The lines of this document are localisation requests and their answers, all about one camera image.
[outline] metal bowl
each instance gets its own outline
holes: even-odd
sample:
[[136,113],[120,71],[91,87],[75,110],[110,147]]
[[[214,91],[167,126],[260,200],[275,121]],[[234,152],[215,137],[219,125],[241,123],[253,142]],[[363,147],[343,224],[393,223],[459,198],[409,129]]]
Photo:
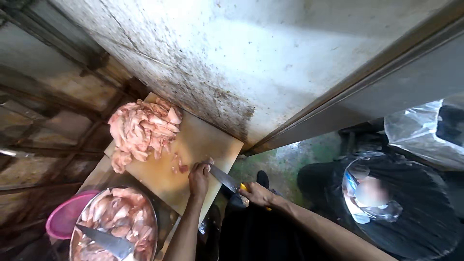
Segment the metal bowl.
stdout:
[[[121,188],[121,189],[132,188],[135,191],[137,191],[137,193],[141,194],[147,200],[147,202],[149,203],[149,205],[151,207],[150,209],[153,211],[153,220],[154,220],[154,222],[153,222],[154,223],[153,224],[153,230],[154,230],[153,233],[155,233],[155,241],[154,241],[154,245],[153,245],[153,252],[152,252],[150,260],[155,259],[156,246],[157,246],[157,243],[158,243],[158,219],[156,218],[156,212],[155,212],[155,209],[153,207],[153,203],[151,202],[150,198],[148,198],[145,193],[140,191],[140,189],[137,189],[137,188],[134,188],[134,187],[129,187],[129,186],[114,186],[114,187],[110,187],[110,188],[107,188],[107,189],[112,190],[113,188]],[[86,210],[90,206],[90,204],[92,204],[92,202],[95,200],[95,198],[97,198],[100,194],[102,194],[107,189],[102,190],[95,197],[93,197],[87,203],[87,205],[82,210],[82,212],[84,210]],[[78,243],[79,243],[79,240],[77,239],[77,231],[76,231],[76,227],[74,227],[74,231],[72,232],[71,242],[70,242],[70,246],[69,246],[69,260],[70,261],[74,261],[74,253],[76,251],[76,247],[77,247]]]

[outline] knife blade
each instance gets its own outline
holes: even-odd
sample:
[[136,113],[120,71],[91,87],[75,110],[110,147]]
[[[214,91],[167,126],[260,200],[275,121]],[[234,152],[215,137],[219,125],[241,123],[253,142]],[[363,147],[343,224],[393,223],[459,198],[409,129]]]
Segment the knife blade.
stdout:
[[135,244],[126,240],[125,238],[116,237],[107,233],[84,227],[76,224],[76,227],[82,231],[86,236],[95,241],[103,249],[108,250],[119,260],[123,260],[135,250]]
[[227,175],[218,167],[214,166],[213,164],[209,165],[211,166],[211,170],[209,171],[209,173],[211,173],[215,178],[218,179],[219,182],[224,184],[224,186],[230,189],[233,193],[237,193],[238,189],[240,188],[246,189],[246,187],[242,183],[236,181],[233,177]]

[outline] hand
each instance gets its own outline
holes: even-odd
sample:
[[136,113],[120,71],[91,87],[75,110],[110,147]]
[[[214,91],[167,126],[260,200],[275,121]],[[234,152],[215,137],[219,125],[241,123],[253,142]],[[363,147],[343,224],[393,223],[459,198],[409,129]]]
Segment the hand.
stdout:
[[190,186],[190,196],[201,200],[205,200],[208,192],[208,175],[211,166],[205,163],[195,163],[190,174],[188,174],[188,183]]
[[257,182],[243,182],[249,192],[239,189],[238,192],[241,195],[244,195],[248,198],[251,202],[255,203],[261,207],[267,207],[271,205],[271,201],[274,198],[274,194],[270,192],[265,187],[259,185]]

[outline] cutting board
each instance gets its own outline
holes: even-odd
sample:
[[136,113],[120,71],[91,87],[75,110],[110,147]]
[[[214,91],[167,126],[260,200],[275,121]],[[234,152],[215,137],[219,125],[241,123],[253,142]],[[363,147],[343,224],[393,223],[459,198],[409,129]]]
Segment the cutting board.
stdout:
[[[154,93],[150,93],[145,101],[154,103],[156,97]],[[188,173],[193,164],[212,157],[214,165],[228,173],[242,149],[243,142],[186,111],[183,111],[179,129],[176,140],[171,144],[171,153],[163,149],[158,160],[155,160],[153,155],[148,156],[146,162],[134,159],[126,166],[126,170],[182,215],[190,196]],[[111,157],[114,148],[113,141],[105,150],[105,154]],[[176,163],[173,163],[172,159],[175,152],[181,157],[182,164],[188,165],[189,171],[173,173],[172,167]],[[221,183],[212,175],[208,177],[208,181],[208,193],[201,209],[200,222],[221,187]]]

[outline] floor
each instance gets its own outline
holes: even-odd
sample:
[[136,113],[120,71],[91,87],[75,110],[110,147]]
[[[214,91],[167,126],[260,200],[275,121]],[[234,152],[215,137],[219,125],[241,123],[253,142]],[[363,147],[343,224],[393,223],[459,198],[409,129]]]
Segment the floor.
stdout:
[[[298,171],[310,163],[331,162],[340,155],[341,138],[337,132],[320,135],[260,154],[238,158],[229,175],[239,181],[256,181],[256,174],[264,170],[269,176],[270,188],[302,207],[311,207],[296,185]],[[223,213],[226,200],[218,194],[214,203]]]

